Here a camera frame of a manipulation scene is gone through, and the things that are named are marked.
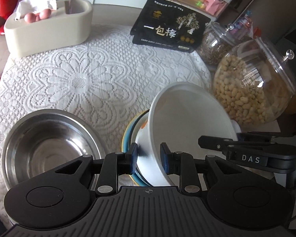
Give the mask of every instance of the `beige tissue box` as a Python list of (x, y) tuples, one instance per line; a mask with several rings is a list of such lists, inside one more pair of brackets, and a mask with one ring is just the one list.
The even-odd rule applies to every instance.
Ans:
[(92, 5), (87, 0), (58, 0), (51, 17), (33, 23), (14, 20), (13, 13), (4, 24), (9, 52), (17, 58), (84, 42), (91, 31)]

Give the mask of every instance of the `metal bowl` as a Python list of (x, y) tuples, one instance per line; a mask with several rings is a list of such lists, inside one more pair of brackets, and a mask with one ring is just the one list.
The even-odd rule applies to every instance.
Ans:
[(102, 159), (104, 147), (90, 126), (69, 112), (32, 112), (13, 126), (5, 140), (1, 160), (5, 185), (10, 189), (81, 155)]

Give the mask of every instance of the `white pot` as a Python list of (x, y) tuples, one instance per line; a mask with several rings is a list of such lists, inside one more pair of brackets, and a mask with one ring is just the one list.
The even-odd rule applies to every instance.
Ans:
[(166, 142), (171, 152), (190, 153), (195, 159), (218, 151), (202, 149), (202, 135), (237, 140), (229, 116), (219, 102), (202, 87), (188, 82), (173, 83), (162, 89), (150, 107), (148, 122), (136, 136), (139, 145), (137, 167), (152, 186), (179, 185), (180, 177), (166, 175), (160, 161), (160, 144)]

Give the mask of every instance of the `triangular cutout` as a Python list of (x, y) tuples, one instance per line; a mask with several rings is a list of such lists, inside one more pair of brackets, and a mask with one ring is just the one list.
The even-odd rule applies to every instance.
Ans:
[(223, 172), (225, 175), (233, 175), (233, 174), (239, 174), (241, 171), (238, 171), (232, 167), (229, 167), (226, 165), (223, 161), (215, 161), (219, 169)]
[(79, 166), (81, 165), (82, 161), (75, 161), (61, 169), (58, 169), (55, 173), (57, 174), (66, 174), (66, 175), (73, 175)]

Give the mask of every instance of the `table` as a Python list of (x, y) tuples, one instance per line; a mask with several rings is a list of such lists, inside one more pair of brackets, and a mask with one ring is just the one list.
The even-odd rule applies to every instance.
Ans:
[(210, 88), (210, 73), (196, 52), (132, 44), (130, 27), (96, 25), (80, 45), (9, 57), (0, 81), (0, 219), (6, 188), (1, 153), (12, 126), (26, 114), (55, 108), (92, 126), (109, 151), (121, 150), (130, 120), (150, 107), (155, 95), (176, 81)]

